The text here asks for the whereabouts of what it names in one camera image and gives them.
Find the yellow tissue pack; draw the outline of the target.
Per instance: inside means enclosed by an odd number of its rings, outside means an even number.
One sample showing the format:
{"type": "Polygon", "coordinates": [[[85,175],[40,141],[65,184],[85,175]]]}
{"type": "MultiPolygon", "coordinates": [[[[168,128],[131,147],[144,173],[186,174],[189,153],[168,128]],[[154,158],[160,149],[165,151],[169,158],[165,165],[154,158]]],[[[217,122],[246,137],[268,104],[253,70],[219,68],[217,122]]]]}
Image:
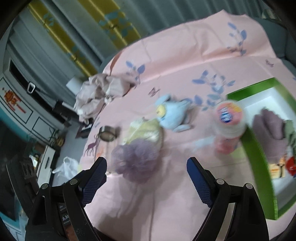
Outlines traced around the yellow tissue pack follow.
{"type": "Polygon", "coordinates": [[[277,163],[269,163],[268,167],[271,179],[280,179],[285,177],[284,157],[282,157],[277,163]]]}

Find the purple towel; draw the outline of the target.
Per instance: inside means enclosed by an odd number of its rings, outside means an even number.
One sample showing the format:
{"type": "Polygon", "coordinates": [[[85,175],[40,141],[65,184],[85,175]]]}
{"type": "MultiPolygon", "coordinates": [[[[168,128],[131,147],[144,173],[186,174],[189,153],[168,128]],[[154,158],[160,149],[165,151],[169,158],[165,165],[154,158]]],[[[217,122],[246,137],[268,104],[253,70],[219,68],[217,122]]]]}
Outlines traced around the purple towel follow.
{"type": "Polygon", "coordinates": [[[268,109],[254,116],[252,130],[269,163],[277,163],[286,153],[284,127],[285,121],[268,109]]]}

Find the green knitted cloth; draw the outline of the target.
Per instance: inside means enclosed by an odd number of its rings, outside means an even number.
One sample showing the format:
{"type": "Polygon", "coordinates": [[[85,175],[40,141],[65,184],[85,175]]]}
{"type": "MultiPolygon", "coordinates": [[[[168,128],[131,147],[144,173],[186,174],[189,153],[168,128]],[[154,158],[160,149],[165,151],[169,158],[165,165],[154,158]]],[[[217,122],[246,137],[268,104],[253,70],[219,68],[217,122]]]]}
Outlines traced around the green knitted cloth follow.
{"type": "Polygon", "coordinates": [[[292,120],[285,121],[285,138],[288,141],[288,145],[292,148],[292,153],[295,157],[295,129],[292,120]]]}

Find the white plastic bag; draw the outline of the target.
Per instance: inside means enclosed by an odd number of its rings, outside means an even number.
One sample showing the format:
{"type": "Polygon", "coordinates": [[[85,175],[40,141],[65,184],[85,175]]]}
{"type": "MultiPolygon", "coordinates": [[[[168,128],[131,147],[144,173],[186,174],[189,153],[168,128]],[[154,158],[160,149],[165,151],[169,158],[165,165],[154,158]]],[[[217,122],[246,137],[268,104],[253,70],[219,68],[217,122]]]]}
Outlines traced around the white plastic bag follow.
{"type": "Polygon", "coordinates": [[[73,158],[65,157],[60,166],[52,171],[54,186],[60,186],[78,174],[79,162],[73,158]]]}

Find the clear glass bottle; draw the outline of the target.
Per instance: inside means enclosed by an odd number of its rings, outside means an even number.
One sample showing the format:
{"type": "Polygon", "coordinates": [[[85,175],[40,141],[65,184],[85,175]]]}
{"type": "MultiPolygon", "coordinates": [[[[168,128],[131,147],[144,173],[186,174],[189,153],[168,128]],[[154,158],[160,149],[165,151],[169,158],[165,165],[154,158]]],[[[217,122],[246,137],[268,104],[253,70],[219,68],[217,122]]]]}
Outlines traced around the clear glass bottle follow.
{"type": "Polygon", "coordinates": [[[118,131],[118,128],[112,126],[100,127],[95,158],[104,157],[106,160],[110,158],[111,151],[117,144],[118,131]]]}

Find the purple fluffy slipper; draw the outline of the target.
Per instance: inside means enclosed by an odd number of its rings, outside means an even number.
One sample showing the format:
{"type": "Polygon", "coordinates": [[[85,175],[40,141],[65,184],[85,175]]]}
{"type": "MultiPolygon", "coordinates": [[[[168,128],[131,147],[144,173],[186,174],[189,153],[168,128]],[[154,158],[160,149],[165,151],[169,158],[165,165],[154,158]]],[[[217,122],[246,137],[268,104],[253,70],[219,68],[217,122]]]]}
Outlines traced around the purple fluffy slipper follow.
{"type": "Polygon", "coordinates": [[[129,144],[115,147],[111,153],[114,171],[134,183],[145,183],[154,174],[159,149],[151,141],[137,138],[129,144]]]}

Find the pink floral tablecloth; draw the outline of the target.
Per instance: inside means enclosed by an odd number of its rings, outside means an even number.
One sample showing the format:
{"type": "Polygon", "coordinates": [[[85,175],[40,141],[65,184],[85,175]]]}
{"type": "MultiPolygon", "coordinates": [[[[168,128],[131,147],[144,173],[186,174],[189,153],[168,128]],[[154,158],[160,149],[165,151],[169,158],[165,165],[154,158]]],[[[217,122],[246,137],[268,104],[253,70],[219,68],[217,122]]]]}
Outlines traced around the pink floral tablecloth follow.
{"type": "Polygon", "coordinates": [[[293,154],[283,125],[295,125],[295,74],[249,16],[220,11],[141,39],[105,67],[132,81],[109,102],[88,136],[80,166],[107,161],[107,180],[85,212],[114,240],[192,240],[209,212],[208,192],[191,180],[189,159],[226,184],[255,189],[266,240],[295,213],[295,185],[276,196],[269,164],[293,154]]]}

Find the pink snack jar white lid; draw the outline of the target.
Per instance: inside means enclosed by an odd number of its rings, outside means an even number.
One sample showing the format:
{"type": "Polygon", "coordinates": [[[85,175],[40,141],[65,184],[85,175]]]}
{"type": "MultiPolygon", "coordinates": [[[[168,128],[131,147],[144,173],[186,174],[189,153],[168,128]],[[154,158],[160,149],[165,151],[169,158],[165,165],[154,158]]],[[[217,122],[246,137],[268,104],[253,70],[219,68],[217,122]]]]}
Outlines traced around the pink snack jar white lid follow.
{"type": "Polygon", "coordinates": [[[234,152],[246,130],[246,115],[237,101],[225,100],[215,106],[213,128],[216,151],[225,155],[234,152]]]}

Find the green cardboard box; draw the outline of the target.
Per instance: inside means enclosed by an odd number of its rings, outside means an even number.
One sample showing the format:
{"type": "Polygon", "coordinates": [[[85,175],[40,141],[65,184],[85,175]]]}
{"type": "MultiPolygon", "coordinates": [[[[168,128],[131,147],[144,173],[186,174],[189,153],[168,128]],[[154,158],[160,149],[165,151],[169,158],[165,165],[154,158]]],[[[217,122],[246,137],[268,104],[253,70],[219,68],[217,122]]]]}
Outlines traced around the green cardboard box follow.
{"type": "Polygon", "coordinates": [[[295,98],[276,78],[227,94],[246,113],[241,143],[250,162],[267,219],[277,220],[295,203],[295,177],[285,161],[295,157],[295,98]]]}

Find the white cabinet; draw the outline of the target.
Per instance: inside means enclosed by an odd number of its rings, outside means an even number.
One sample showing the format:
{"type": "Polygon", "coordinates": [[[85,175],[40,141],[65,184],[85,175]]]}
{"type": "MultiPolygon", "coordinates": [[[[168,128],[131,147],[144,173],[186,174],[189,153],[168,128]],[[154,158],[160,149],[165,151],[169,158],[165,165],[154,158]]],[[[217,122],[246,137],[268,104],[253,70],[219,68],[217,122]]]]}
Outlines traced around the white cabinet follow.
{"type": "Polygon", "coordinates": [[[10,72],[14,66],[11,58],[1,72],[1,112],[6,124],[18,136],[44,146],[37,165],[38,184],[53,182],[58,147],[56,141],[64,126],[42,108],[18,83],[10,72]]]}

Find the crumpled beige cloth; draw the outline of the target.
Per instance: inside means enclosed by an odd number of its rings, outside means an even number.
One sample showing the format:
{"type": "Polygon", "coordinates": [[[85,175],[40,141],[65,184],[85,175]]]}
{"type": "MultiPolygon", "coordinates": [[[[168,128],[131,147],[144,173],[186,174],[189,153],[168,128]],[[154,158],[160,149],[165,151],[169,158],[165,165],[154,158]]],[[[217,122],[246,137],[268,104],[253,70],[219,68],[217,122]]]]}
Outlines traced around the crumpled beige cloth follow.
{"type": "Polygon", "coordinates": [[[96,74],[83,82],[76,95],[74,110],[81,123],[95,119],[102,109],[115,98],[125,96],[138,85],[136,80],[107,74],[96,74]]]}

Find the red white sock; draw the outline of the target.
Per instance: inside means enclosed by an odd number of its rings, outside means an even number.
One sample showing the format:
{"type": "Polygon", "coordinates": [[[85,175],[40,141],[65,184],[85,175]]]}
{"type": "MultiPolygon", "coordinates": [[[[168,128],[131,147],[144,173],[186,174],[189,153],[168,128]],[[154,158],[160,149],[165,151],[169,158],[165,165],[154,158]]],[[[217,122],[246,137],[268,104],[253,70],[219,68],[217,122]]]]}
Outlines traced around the red white sock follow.
{"type": "Polygon", "coordinates": [[[295,158],[291,157],[286,161],[285,167],[288,171],[288,173],[293,176],[293,178],[296,177],[296,163],[295,158]]]}

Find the white paper roll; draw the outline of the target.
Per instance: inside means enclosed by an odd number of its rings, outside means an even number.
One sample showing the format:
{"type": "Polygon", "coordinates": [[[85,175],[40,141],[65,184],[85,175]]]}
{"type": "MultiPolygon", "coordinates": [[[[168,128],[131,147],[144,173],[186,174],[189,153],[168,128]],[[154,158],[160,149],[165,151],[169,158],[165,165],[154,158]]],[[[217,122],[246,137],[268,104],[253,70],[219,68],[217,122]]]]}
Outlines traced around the white paper roll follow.
{"type": "Polygon", "coordinates": [[[82,87],[83,81],[77,77],[71,78],[66,87],[74,94],[77,95],[82,87]]]}

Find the teal curtain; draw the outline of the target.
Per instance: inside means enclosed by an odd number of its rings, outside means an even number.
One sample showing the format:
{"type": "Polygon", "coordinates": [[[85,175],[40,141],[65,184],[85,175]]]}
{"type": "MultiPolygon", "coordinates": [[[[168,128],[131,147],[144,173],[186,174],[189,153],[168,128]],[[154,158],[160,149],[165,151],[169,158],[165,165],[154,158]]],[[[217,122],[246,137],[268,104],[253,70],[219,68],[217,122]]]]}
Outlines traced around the teal curtain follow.
{"type": "Polygon", "coordinates": [[[165,28],[225,10],[259,18],[263,1],[30,1],[6,35],[19,84],[74,104],[73,77],[96,74],[125,46],[165,28]]]}

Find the yellow patterned curtain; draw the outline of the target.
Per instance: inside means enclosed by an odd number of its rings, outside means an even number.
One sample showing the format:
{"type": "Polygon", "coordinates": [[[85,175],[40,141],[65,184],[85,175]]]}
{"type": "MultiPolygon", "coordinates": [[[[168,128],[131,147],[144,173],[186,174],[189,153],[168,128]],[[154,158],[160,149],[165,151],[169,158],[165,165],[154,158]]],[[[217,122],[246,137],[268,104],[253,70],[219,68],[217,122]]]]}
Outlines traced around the yellow patterned curtain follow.
{"type": "Polygon", "coordinates": [[[86,76],[104,60],[140,39],[116,1],[31,1],[28,9],[86,76]]]}

